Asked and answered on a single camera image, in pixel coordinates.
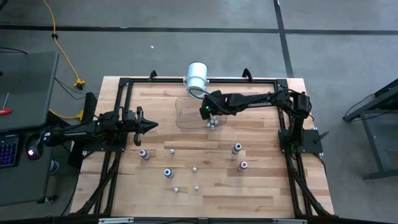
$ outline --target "black clamp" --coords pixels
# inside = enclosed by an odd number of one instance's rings
[[[251,76],[251,73],[250,73],[249,69],[247,69],[247,68],[245,68],[245,69],[243,70],[242,77],[243,77],[243,78],[246,78],[246,77],[247,77],[249,82],[253,82],[253,77]]]
[[[149,81],[149,82],[152,82],[152,80],[153,80],[154,77],[156,77],[156,76],[157,76],[156,71],[153,70],[153,71],[150,73],[150,75],[149,75],[148,81]]]
[[[278,88],[287,88],[287,79],[285,78],[278,78],[276,80],[277,84],[278,84]]]

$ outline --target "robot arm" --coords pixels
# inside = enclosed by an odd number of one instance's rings
[[[210,115],[236,115],[247,108],[276,106],[285,111],[291,118],[289,126],[289,142],[295,146],[303,146],[303,123],[310,115],[310,97],[290,89],[275,93],[244,96],[240,93],[222,94],[217,90],[205,95],[199,109],[202,119]]]
[[[140,134],[145,134],[158,123],[144,118],[142,108],[137,107],[137,113],[128,111],[125,119],[119,120],[119,111],[100,114],[98,120],[88,124],[67,126],[65,128],[50,128],[44,134],[43,143],[46,146],[57,146],[66,141],[91,141],[96,145],[118,145],[127,133],[134,134],[134,144],[141,145]]]

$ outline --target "illuminated keyboard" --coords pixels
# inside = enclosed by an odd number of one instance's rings
[[[0,136],[0,169],[18,164],[19,136]]]

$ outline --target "concrete floor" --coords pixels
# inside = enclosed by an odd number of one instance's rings
[[[277,28],[272,0],[51,0],[58,25],[120,27]],[[287,29],[398,29],[394,0],[280,0]],[[2,24],[50,25],[41,1],[14,0],[0,12]],[[56,50],[47,31],[0,31],[0,45],[29,53]],[[208,65],[209,75],[286,77],[278,34],[158,32],[59,32],[59,41],[86,90],[98,92],[105,75],[185,75],[192,61]],[[395,80],[398,40],[390,35],[288,35],[294,77],[305,79],[315,124],[330,134],[324,160],[335,213],[345,218],[398,222],[398,177],[363,182],[376,163],[361,123],[342,121],[354,103]],[[60,57],[57,77],[75,81]],[[64,102],[70,101],[71,107]],[[77,114],[74,101],[55,85],[51,108]],[[62,151],[57,155],[64,161]],[[74,188],[76,171],[64,166],[57,177],[60,200],[52,205],[0,208],[2,220],[60,215]]]

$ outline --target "wooden table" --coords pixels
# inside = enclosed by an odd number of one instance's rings
[[[120,77],[104,77],[96,114],[113,110]],[[289,88],[305,91],[301,78],[289,78]],[[245,95],[273,92],[270,84],[209,84],[208,91]],[[293,217],[292,199],[284,155],[280,152],[277,109],[253,108],[228,116],[225,125],[214,130],[181,129],[176,125],[175,102],[187,98],[181,83],[135,83],[130,109],[142,106],[144,116],[159,126],[141,136],[137,147],[129,135],[122,153],[112,216],[124,217]],[[312,129],[311,119],[305,129]],[[243,150],[234,155],[233,146]],[[150,153],[148,161],[138,155]],[[78,210],[98,186],[104,153],[95,152],[83,161],[71,212]],[[241,161],[249,164],[238,172]],[[318,201],[333,213],[322,163],[311,154],[303,155],[307,184]],[[174,177],[164,176],[164,169]],[[302,191],[297,186],[304,212]],[[104,193],[103,206],[106,203]]]

